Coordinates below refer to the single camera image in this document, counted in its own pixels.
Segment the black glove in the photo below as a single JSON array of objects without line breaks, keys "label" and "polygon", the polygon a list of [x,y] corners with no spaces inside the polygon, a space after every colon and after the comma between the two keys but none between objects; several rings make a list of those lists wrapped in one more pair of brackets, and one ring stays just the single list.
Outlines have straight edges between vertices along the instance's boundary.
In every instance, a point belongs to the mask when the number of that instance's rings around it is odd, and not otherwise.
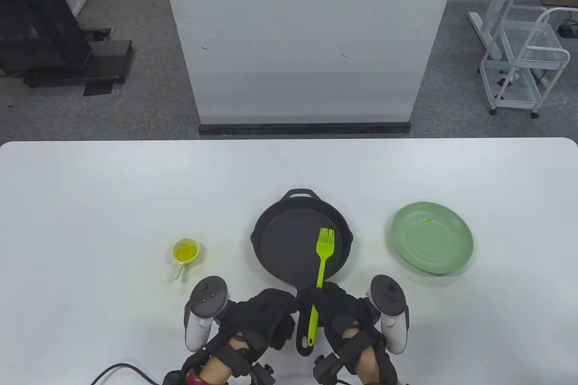
[{"label": "black glove", "polygon": [[268,288],[245,302],[231,302],[219,317],[219,334],[242,337],[249,351],[245,358],[256,362],[271,347],[280,350],[295,329],[290,316],[299,304],[295,296],[283,290]]},{"label": "black glove", "polygon": [[[386,353],[386,338],[374,327],[380,318],[380,311],[369,302],[368,298],[354,298],[331,282],[324,282],[323,289],[305,288],[297,294],[297,297],[302,307],[315,305],[326,339],[336,353],[349,341],[343,338],[343,333],[348,329],[365,329],[372,335],[378,335],[379,338],[373,348],[378,360],[380,383],[396,385],[397,373]],[[355,374],[358,360],[345,364],[349,373]]]},{"label": "black glove", "polygon": [[380,317],[367,299],[354,298],[335,283],[324,282],[323,289],[305,288],[297,296],[306,307],[315,305],[326,339],[335,352],[347,343],[343,338],[347,329],[372,329]]}]

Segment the black baseboard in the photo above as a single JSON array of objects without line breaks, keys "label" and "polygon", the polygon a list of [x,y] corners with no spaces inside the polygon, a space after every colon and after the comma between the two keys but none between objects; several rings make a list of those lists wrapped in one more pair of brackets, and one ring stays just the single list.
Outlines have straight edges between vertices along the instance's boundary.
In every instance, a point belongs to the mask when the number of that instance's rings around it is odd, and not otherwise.
[{"label": "black baseboard", "polygon": [[199,125],[200,135],[407,134],[408,121],[390,123],[257,123]]}]

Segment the black frying pan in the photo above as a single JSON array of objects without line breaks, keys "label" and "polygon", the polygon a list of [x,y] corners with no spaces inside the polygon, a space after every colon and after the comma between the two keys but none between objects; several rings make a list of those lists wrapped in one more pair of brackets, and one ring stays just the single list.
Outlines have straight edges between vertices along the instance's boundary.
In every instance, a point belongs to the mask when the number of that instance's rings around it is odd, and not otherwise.
[{"label": "black frying pan", "polygon": [[[271,275],[297,290],[314,286],[319,272],[316,246],[321,227],[335,231],[335,252],[325,270],[325,278],[329,278],[349,257],[353,234],[343,216],[310,189],[292,189],[261,215],[251,234],[255,255]],[[312,352],[306,342],[310,312],[299,313],[297,352],[302,356]]]}]

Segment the hand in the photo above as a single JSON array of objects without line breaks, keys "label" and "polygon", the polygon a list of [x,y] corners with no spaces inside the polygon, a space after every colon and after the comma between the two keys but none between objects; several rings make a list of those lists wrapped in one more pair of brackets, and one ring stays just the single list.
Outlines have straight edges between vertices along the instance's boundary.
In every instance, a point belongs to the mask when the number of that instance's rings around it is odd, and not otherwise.
[{"label": "hand", "polygon": [[347,342],[343,334],[348,329],[369,329],[379,319],[379,311],[361,299],[348,295],[337,284],[324,282],[323,289],[306,288],[297,294],[306,307],[315,305],[326,339],[334,352]]},{"label": "hand", "polygon": [[291,338],[295,321],[290,315],[297,307],[297,299],[289,292],[268,288],[248,301],[230,302],[219,333],[245,342],[247,360],[256,362],[267,348],[280,350]]},{"label": "hand", "polygon": [[[315,305],[326,339],[334,352],[338,352],[360,329],[374,330],[380,317],[380,312],[367,299],[354,298],[335,283],[324,282],[323,289],[306,288],[297,296],[302,303]],[[396,369],[386,354],[384,342],[365,349],[355,366],[347,366],[347,369],[364,384],[398,384]]]}]

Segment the skillet helper handle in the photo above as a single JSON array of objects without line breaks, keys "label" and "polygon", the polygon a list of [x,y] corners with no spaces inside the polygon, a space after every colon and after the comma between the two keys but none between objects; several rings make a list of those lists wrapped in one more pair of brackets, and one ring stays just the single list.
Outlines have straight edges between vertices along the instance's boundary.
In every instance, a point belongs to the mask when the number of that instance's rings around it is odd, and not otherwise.
[{"label": "skillet helper handle", "polygon": [[290,199],[293,195],[309,195],[309,197],[311,197],[312,199],[321,201],[321,199],[318,197],[318,195],[316,193],[311,191],[311,189],[307,189],[307,188],[291,189],[291,190],[287,191],[287,194],[285,194],[280,201]]},{"label": "skillet helper handle", "polygon": [[295,346],[297,353],[302,357],[308,357],[313,352],[313,347],[307,342],[309,328],[309,309],[302,308],[299,310],[299,320],[297,321],[297,332],[295,333]]}]

